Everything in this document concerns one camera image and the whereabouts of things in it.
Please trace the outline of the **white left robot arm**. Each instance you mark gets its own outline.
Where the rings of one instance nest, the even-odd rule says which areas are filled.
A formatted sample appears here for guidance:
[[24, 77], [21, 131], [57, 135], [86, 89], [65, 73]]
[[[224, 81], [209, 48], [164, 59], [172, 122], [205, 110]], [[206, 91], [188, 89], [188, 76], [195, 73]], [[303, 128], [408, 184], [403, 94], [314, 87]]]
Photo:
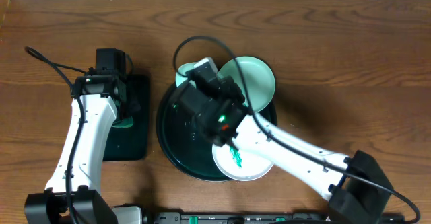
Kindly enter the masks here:
[[29, 223], [143, 223], [136, 205], [110, 207], [100, 194], [102, 162], [114, 121], [127, 109], [129, 79], [112, 75], [75, 80], [67, 139], [45, 190], [29, 194]]

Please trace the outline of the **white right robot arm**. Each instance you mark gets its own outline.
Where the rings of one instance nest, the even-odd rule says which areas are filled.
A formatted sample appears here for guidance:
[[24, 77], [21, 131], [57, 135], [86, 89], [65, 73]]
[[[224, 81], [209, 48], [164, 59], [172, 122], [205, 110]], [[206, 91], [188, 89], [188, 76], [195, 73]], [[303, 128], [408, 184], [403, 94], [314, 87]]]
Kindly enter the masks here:
[[242, 90], [229, 77], [184, 80], [172, 99], [196, 120], [224, 174], [247, 179], [276, 165], [328, 202], [331, 221], [380, 222], [393, 187], [369, 154], [348, 157], [281, 130], [244, 105]]

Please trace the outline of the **mint plate stained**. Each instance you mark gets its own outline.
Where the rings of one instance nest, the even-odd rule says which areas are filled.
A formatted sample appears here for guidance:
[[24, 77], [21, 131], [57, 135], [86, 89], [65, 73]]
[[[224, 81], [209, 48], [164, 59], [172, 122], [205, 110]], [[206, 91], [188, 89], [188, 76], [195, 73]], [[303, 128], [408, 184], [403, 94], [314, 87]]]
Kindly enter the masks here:
[[183, 82], [188, 81], [187, 72], [194, 69], [195, 63], [185, 63], [178, 68], [175, 76], [175, 84], [179, 87]]

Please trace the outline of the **green sponge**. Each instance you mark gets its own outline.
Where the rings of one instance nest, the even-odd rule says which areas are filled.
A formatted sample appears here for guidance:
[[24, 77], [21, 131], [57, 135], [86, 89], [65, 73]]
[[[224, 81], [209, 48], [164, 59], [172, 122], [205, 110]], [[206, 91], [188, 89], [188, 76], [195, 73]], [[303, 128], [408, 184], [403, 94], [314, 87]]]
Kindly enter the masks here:
[[134, 124], [132, 117], [115, 120], [112, 124], [113, 128], [130, 128]]

